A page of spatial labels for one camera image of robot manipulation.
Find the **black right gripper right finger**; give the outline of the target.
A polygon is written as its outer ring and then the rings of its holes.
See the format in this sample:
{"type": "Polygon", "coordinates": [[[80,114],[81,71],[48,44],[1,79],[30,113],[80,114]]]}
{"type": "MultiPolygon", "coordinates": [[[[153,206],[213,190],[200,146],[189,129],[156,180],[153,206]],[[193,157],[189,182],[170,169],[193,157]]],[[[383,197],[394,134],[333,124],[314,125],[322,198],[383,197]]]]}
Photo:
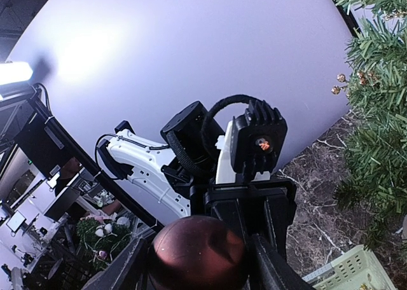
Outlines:
{"type": "Polygon", "coordinates": [[[252,235],[248,252],[248,289],[313,290],[260,235],[252,235]]]}

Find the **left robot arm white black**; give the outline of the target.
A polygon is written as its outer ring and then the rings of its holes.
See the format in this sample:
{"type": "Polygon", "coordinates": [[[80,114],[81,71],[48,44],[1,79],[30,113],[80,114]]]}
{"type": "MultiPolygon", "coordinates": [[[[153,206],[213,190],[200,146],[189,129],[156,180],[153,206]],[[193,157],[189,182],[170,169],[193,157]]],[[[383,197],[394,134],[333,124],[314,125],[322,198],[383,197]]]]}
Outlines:
{"type": "Polygon", "coordinates": [[[143,139],[127,121],[96,145],[108,170],[183,218],[208,215],[248,240],[266,238],[286,255],[296,185],[272,172],[287,134],[277,108],[232,95],[212,108],[195,101],[162,129],[164,144],[143,139]]]}

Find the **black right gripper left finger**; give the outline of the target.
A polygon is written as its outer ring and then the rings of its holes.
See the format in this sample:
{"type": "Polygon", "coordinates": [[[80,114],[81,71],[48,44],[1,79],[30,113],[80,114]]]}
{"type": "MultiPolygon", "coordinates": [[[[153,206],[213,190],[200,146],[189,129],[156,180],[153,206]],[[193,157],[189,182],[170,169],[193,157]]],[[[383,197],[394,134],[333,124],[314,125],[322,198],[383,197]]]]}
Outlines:
{"type": "Polygon", "coordinates": [[[147,240],[133,239],[105,270],[95,274],[82,289],[137,289],[138,284],[142,285],[147,251],[147,240]]]}

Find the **cream perforated plastic basket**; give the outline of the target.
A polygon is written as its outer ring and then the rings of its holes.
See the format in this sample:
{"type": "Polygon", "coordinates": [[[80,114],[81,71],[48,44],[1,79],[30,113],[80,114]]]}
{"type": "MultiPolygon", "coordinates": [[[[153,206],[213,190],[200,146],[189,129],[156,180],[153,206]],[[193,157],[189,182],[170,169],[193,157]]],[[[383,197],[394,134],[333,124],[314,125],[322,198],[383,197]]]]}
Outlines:
{"type": "Polygon", "coordinates": [[[303,277],[315,289],[396,290],[373,251],[357,245],[330,263],[303,277]]]}

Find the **brown ball ornament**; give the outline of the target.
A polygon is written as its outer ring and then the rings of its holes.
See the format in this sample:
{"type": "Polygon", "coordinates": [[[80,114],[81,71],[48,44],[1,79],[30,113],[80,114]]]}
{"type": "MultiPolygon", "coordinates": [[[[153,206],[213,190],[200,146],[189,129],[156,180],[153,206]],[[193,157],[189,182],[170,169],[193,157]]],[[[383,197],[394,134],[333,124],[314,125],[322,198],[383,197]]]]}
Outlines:
{"type": "Polygon", "coordinates": [[[242,238],[226,223],[190,216],[165,226],[148,252],[155,289],[242,289],[248,272],[242,238]]]}

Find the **small green christmas tree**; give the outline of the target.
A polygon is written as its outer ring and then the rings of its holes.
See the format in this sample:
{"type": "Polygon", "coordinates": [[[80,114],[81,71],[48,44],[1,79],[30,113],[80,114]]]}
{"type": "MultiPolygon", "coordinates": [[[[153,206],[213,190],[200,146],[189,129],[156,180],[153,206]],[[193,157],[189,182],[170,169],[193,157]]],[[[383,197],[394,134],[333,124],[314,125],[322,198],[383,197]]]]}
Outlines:
{"type": "Polygon", "coordinates": [[[371,213],[365,245],[380,246],[406,215],[406,0],[334,0],[345,12],[369,10],[347,46],[352,73],[374,71],[380,86],[353,90],[357,125],[347,139],[348,176],[335,191],[343,209],[371,213]]]}

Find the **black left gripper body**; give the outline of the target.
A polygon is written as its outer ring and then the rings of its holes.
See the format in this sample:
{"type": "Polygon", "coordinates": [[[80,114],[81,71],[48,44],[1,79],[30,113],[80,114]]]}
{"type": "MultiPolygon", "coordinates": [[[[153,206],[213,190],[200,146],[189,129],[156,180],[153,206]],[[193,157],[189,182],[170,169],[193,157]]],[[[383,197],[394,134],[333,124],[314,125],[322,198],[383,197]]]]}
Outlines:
{"type": "Polygon", "coordinates": [[[287,229],[297,208],[296,191],[291,180],[277,178],[249,184],[194,185],[190,188],[191,214],[223,221],[246,246],[252,235],[260,235],[285,258],[287,229]]]}

